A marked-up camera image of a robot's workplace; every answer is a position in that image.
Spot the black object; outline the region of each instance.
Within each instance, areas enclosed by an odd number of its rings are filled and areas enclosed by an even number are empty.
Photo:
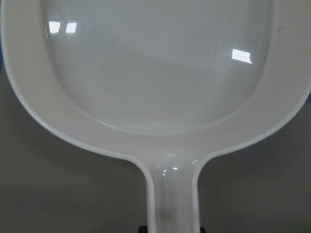
[[[138,233],[148,233],[148,228],[147,226],[139,227],[138,228]],[[205,229],[201,227],[201,233],[206,233]]]

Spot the blue edge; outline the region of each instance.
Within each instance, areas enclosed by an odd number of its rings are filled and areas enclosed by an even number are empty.
[[[0,46],[0,74],[1,74],[1,70],[2,70],[2,65],[3,65],[3,57],[2,57],[2,48]],[[311,94],[309,95],[307,102],[311,103]]]

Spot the gray background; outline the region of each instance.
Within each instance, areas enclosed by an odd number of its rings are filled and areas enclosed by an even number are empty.
[[[36,123],[0,77],[0,233],[136,233],[146,186],[133,164]],[[199,179],[207,233],[311,233],[311,104],[269,138],[215,158]]]

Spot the table surface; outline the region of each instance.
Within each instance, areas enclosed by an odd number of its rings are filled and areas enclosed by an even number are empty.
[[[146,186],[133,164],[70,145],[36,123],[0,77],[0,232],[136,233]],[[201,172],[207,233],[311,232],[311,104],[267,139]]]

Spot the glossy ceramic surface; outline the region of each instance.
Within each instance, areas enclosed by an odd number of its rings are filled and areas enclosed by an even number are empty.
[[[197,233],[204,164],[272,134],[306,100],[310,11],[308,0],[3,0],[1,36],[28,112],[135,163],[151,233]]]

